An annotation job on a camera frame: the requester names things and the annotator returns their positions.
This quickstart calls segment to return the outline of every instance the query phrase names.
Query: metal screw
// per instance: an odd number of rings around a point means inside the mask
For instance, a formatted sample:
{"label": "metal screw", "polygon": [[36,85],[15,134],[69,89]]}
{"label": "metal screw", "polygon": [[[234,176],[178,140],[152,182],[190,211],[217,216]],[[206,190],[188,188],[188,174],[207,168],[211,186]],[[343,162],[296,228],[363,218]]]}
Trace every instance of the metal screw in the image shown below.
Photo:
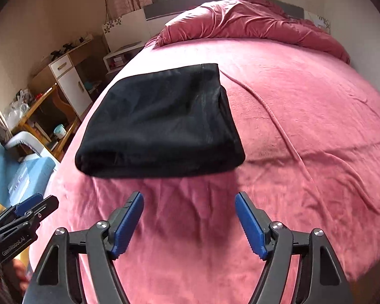
{"label": "metal screw", "polygon": [[324,235],[324,231],[321,230],[321,229],[314,229],[314,234],[317,236],[317,237],[322,237]]}
{"label": "metal screw", "polygon": [[283,228],[283,224],[281,222],[272,222],[272,227],[275,229],[275,230],[280,230]]}
{"label": "metal screw", "polygon": [[99,229],[105,229],[108,226],[108,223],[105,220],[97,222],[96,227]]}
{"label": "metal screw", "polygon": [[60,227],[60,228],[58,228],[58,229],[56,229],[55,230],[55,234],[56,235],[62,235],[62,234],[64,234],[65,233],[65,228],[64,227]]}

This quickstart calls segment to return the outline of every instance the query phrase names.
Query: plastic bag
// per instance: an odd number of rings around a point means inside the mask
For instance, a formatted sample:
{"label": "plastic bag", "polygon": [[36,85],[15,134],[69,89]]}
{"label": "plastic bag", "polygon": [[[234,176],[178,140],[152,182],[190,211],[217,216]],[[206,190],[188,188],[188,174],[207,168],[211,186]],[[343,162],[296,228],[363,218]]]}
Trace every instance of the plastic bag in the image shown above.
{"label": "plastic bag", "polygon": [[17,94],[17,100],[5,108],[4,118],[6,119],[10,130],[17,126],[24,114],[29,110],[29,106],[27,104],[29,95],[30,93],[28,90],[20,90]]}

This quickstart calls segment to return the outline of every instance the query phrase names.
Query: chair armrest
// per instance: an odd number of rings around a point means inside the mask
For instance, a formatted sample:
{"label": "chair armrest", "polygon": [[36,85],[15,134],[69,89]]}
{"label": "chair armrest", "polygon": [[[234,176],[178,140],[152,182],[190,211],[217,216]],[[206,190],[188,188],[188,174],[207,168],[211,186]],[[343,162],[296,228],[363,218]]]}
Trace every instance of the chair armrest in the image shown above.
{"label": "chair armrest", "polygon": [[47,150],[47,148],[31,133],[27,131],[21,131],[13,138],[11,138],[4,146],[5,149],[10,149],[14,146],[24,144],[27,145],[34,153],[40,157],[49,157],[55,162],[55,170],[59,167],[59,161]]}

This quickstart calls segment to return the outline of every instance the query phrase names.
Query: cabinet door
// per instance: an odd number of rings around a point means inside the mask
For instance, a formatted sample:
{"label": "cabinet door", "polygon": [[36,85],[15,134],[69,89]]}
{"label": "cabinet door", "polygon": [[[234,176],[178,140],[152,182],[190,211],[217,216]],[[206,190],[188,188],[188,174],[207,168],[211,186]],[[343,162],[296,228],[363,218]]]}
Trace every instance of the cabinet door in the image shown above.
{"label": "cabinet door", "polygon": [[74,108],[78,116],[82,116],[92,101],[76,69],[71,68],[58,79],[58,83],[70,105]]}

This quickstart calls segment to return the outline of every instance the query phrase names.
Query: wooden table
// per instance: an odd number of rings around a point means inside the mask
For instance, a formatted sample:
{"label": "wooden table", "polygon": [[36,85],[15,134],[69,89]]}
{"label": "wooden table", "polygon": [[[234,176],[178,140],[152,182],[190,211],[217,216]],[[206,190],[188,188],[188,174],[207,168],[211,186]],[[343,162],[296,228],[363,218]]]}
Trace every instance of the wooden table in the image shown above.
{"label": "wooden table", "polygon": [[23,118],[18,123],[15,128],[15,133],[20,131],[27,131],[33,134],[44,146],[48,143],[48,140],[35,128],[28,124],[28,119],[33,115],[33,113],[37,110],[37,108],[45,101],[49,96],[52,98],[52,102],[54,105],[61,110],[68,120],[68,126],[66,127],[66,135],[58,141],[58,144],[55,146],[53,150],[48,150],[52,153],[52,155],[58,161],[62,160],[64,155],[63,148],[66,144],[66,141],[69,139],[70,135],[76,130],[76,128],[80,125],[80,120],[78,116],[75,114],[73,108],[65,103],[59,97],[58,93],[58,84],[55,83],[51,88],[49,88],[36,102],[31,106],[31,108],[26,112]]}

